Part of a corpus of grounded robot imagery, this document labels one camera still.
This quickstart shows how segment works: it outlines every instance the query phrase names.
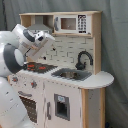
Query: play kitchen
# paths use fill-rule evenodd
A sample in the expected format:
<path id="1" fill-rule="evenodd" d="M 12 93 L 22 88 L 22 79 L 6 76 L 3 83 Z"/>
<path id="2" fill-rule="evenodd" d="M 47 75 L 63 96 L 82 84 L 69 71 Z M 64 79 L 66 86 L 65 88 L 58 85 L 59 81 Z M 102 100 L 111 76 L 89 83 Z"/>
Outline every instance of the play kitchen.
<path id="1" fill-rule="evenodd" d="M 105 87 L 111 74 L 101 71 L 101 12 L 21 14 L 33 33 L 55 37 L 37 62 L 9 76 L 36 128 L 104 128 Z"/>

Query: gray backdrop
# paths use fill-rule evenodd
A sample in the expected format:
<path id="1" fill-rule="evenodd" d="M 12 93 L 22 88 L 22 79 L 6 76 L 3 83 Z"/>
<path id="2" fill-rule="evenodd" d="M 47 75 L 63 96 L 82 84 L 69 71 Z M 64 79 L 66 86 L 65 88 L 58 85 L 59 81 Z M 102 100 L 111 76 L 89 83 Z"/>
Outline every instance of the gray backdrop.
<path id="1" fill-rule="evenodd" d="M 128 0 L 5 0 L 8 30 L 20 23 L 19 13 L 92 11 L 102 13 L 102 70 L 114 75 L 106 88 L 106 121 L 128 127 Z M 0 0 L 0 30 L 4 21 Z"/>

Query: microwave window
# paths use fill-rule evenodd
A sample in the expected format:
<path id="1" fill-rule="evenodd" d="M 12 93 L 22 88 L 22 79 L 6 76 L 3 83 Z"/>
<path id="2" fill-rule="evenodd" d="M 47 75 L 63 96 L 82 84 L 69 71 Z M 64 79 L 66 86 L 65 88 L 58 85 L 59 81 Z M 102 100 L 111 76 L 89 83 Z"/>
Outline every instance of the microwave window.
<path id="1" fill-rule="evenodd" d="M 61 29 L 76 30 L 76 18 L 61 18 Z"/>

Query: toy sink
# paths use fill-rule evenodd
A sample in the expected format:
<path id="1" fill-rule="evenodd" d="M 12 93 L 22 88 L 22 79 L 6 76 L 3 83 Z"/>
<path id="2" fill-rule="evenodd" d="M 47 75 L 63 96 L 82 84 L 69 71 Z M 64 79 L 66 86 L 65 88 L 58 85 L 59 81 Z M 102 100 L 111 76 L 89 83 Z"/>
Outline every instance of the toy sink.
<path id="1" fill-rule="evenodd" d="M 54 77 L 83 81 L 92 75 L 91 72 L 76 69 L 62 68 L 51 74 Z"/>

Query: toy stove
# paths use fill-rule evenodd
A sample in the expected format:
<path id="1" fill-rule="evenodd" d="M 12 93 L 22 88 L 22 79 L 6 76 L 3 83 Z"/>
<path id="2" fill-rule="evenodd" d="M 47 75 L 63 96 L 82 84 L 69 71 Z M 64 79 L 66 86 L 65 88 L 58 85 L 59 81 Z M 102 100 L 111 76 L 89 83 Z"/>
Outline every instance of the toy stove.
<path id="1" fill-rule="evenodd" d="M 35 73 L 44 74 L 57 66 L 53 65 L 47 65 L 47 64 L 41 64 L 41 63 L 35 63 L 35 62 L 29 62 L 27 64 L 24 64 L 23 70 L 32 71 Z"/>
<path id="2" fill-rule="evenodd" d="M 9 76 L 10 84 L 18 93 L 25 105 L 30 120 L 35 128 L 43 126 L 43 79 L 38 77 L 40 74 L 56 68 L 57 66 L 29 62 L 24 64 L 22 71 Z"/>

